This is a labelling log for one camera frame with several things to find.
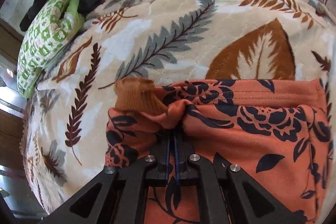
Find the cream leaf pattern blanket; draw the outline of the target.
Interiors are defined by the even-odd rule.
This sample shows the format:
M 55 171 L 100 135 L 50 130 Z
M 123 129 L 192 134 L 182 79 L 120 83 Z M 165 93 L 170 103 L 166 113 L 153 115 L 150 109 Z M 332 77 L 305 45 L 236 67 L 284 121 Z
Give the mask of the cream leaf pattern blanket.
M 320 80 L 333 160 L 319 217 L 335 206 L 335 16 L 320 0 L 113 0 L 42 70 L 28 98 L 27 180 L 53 213 L 105 166 L 108 111 L 125 77 Z

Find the green white patterned pillow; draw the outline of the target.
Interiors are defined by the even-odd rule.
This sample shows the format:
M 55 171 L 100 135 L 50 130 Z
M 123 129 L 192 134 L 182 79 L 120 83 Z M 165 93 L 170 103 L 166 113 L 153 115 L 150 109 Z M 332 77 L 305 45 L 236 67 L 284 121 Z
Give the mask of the green white patterned pillow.
M 48 0 L 25 33 L 18 56 L 17 89 L 30 98 L 51 61 L 71 42 L 84 24 L 80 0 Z

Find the orange floral garment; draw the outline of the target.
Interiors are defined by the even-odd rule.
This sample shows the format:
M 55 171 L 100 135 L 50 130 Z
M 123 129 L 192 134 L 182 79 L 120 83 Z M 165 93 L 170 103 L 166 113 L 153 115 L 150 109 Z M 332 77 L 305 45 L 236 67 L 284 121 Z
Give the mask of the orange floral garment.
M 126 168 L 180 124 L 195 152 L 238 164 L 305 223 L 320 215 L 333 160 L 320 80 L 197 80 L 156 86 L 161 115 L 108 111 L 105 164 Z

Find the brown knitted cloth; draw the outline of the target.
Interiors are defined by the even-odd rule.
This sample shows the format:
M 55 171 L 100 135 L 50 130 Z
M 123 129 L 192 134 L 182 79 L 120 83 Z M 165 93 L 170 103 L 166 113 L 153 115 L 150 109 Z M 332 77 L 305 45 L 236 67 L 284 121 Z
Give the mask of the brown knitted cloth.
M 117 94 L 115 109 L 136 111 L 150 115 L 161 115 L 167 107 L 155 95 L 155 84 L 142 77 L 125 77 L 116 82 Z

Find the wooden glass door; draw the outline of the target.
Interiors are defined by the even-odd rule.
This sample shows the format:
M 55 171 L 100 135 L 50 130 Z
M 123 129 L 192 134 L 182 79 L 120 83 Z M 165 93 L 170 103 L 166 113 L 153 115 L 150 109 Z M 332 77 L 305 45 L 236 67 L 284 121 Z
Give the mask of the wooden glass door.
M 35 223 L 46 212 L 29 187 L 19 148 L 26 106 L 16 83 L 22 39 L 23 36 L 1 20 L 1 195 L 19 222 Z

